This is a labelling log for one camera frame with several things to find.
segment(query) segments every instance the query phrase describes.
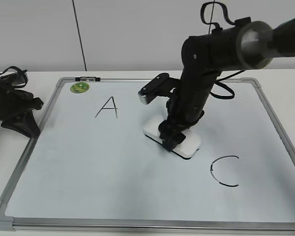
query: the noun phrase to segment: white table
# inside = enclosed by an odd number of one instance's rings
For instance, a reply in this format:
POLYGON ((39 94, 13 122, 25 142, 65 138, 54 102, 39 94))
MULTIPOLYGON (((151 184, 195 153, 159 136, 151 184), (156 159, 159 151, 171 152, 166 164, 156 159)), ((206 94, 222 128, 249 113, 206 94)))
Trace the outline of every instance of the white table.
MULTIPOLYGON (((97 76, 102 78, 154 78, 160 71, 107 71, 107 72, 29 72, 27 91, 40 97, 47 104, 55 85, 61 77, 97 76)), ((175 78, 180 77, 180 71, 168 71, 175 78)), ((254 77, 259 80, 274 111, 284 126, 292 143, 295 146, 295 69, 292 70, 259 70, 246 71, 236 76, 254 77)), ((41 111, 34 111, 36 120, 39 120, 41 111)), ((18 162, 28 138, 0 127, 0 195, 18 162)), ((0 235, 94 235, 99 233, 75 232, 0 232, 0 235)), ((117 235, 117 233, 101 233, 101 235, 117 235)))

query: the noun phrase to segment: green sticker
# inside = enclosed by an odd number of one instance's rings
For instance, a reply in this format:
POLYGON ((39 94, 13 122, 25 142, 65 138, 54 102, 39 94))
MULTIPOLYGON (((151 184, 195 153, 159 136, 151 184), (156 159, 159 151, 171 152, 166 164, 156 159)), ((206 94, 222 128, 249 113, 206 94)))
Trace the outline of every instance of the green sticker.
POLYGON ((89 84, 85 82, 78 82, 71 86, 70 91, 73 93, 83 93, 89 89, 89 84))

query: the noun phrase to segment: white eraser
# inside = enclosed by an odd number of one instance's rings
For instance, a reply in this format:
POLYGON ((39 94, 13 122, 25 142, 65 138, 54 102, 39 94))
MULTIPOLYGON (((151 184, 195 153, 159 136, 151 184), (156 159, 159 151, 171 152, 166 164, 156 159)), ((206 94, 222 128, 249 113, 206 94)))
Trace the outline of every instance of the white eraser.
MULTIPOLYGON (((163 120, 165 119, 162 115, 154 116, 143 127, 144 134, 160 144, 162 144, 162 140, 159 138, 160 133, 158 131, 158 126, 163 120)), ((186 136, 186 138, 181 144, 177 145, 173 149, 173 152, 177 153, 185 159, 190 159, 193 154, 199 149, 201 138, 190 129, 186 129, 182 131, 182 133, 186 136)))

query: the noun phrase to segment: whiteboard surface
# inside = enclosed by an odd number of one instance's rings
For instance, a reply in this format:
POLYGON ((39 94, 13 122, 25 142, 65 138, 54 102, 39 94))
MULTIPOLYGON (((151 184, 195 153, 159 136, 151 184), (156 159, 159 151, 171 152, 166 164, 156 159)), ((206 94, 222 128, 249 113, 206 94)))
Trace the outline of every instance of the whiteboard surface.
MULTIPOLYGON (((295 167, 251 84, 228 83, 233 100, 209 97, 193 127, 201 149, 183 160, 145 137, 166 115, 148 106, 145 82, 66 83, 8 203, 5 215, 37 218, 295 222, 295 167), (95 115, 114 96, 114 110, 95 115), (239 184, 230 188, 221 182, 239 184)), ((214 92, 223 93, 219 88, 214 92)))

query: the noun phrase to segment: white wall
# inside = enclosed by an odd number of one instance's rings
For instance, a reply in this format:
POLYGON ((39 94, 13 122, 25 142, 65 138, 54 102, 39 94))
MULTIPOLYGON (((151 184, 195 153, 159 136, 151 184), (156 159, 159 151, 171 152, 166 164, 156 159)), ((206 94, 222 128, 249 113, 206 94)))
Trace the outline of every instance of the white wall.
MULTIPOLYGON (((200 22, 205 1, 75 0, 88 70, 182 69, 183 41, 207 33, 200 22)), ((251 16, 276 27, 295 17, 295 0, 222 2, 232 20, 251 16)), ((221 16, 216 5, 213 19, 223 22, 221 16)), ((84 70, 71 0, 0 0, 0 70, 10 65, 84 70)), ((269 68, 295 68, 295 59, 275 59, 269 68)))
POLYGON ((69 0, 0 0, 0 70, 83 70, 69 0))

